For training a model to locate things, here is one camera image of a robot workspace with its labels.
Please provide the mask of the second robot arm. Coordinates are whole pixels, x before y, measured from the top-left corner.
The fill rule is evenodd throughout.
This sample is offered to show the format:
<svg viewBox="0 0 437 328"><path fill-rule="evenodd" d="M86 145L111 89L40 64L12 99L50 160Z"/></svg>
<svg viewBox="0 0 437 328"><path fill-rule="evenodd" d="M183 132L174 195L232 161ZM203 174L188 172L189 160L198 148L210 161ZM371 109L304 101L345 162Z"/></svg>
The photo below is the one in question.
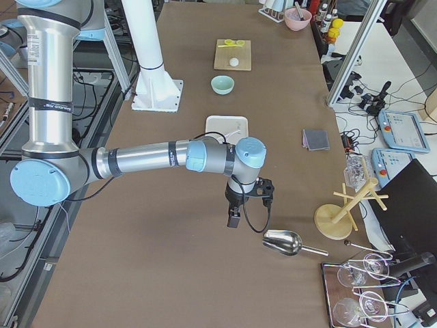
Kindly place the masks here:
<svg viewBox="0 0 437 328"><path fill-rule="evenodd" d="M27 45L27 30L16 18L1 21L1 50L11 57Z"/></svg>

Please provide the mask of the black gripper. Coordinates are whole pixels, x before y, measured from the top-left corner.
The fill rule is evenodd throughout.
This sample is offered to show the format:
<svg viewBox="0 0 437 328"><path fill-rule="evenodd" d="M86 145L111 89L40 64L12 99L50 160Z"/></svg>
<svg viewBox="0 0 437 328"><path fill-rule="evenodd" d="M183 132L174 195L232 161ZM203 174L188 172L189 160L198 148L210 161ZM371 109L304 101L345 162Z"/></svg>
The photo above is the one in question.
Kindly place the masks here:
<svg viewBox="0 0 437 328"><path fill-rule="evenodd" d="M240 207L248 201L247 196L234 191L229 185L226 186L225 197L229 202L228 207L228 228L237 228L240 223Z"/></svg>

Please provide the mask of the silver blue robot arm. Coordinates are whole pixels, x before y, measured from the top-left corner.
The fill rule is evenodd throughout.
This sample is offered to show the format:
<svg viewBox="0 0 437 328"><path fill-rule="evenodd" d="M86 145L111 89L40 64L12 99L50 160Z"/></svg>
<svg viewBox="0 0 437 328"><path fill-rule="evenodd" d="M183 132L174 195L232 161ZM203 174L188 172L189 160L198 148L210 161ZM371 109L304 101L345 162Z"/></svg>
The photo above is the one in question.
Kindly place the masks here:
<svg viewBox="0 0 437 328"><path fill-rule="evenodd" d="M266 147L254 137L237 144L218 132L192 140L133 148L79 148L72 139L72 56L75 40L102 40L106 18L102 1L19 1L18 19L27 31L29 141L10 183L26 203L60 203L94 181L130 172L184 166L228 177L227 225L246 217L246 201L270 207L274 187L259 176Z"/></svg>

